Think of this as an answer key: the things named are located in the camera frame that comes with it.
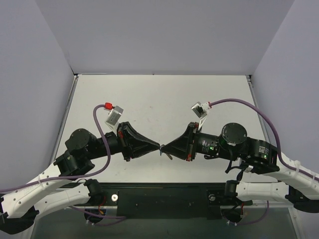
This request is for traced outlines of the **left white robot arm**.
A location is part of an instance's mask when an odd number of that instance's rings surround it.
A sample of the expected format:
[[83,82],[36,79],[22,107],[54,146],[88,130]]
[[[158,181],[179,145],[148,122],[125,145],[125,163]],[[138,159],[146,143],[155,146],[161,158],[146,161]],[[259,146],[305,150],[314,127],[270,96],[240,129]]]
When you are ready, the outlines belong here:
[[57,192],[56,189],[84,178],[94,168],[93,159],[120,153],[126,161],[156,151],[160,145],[139,134],[129,122],[121,123],[117,132],[97,138],[86,129],[75,130],[65,142],[66,151],[42,173],[23,187],[0,195],[0,229],[14,235],[30,228],[41,217],[77,204],[100,206],[105,193],[96,179]]

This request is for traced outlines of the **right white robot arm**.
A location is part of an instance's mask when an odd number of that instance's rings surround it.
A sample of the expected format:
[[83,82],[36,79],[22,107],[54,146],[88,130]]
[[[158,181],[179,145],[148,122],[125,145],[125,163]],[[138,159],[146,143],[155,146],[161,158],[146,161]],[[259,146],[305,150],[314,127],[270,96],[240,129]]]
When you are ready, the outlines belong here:
[[186,131],[162,146],[161,152],[185,161],[197,154],[205,159],[225,159],[225,170],[239,170],[235,180],[225,183],[222,199],[229,204],[255,200],[290,203],[299,211],[318,213],[319,178],[300,162],[291,160],[266,141],[247,136],[238,123],[228,123],[220,135],[202,133],[198,123],[191,122]]

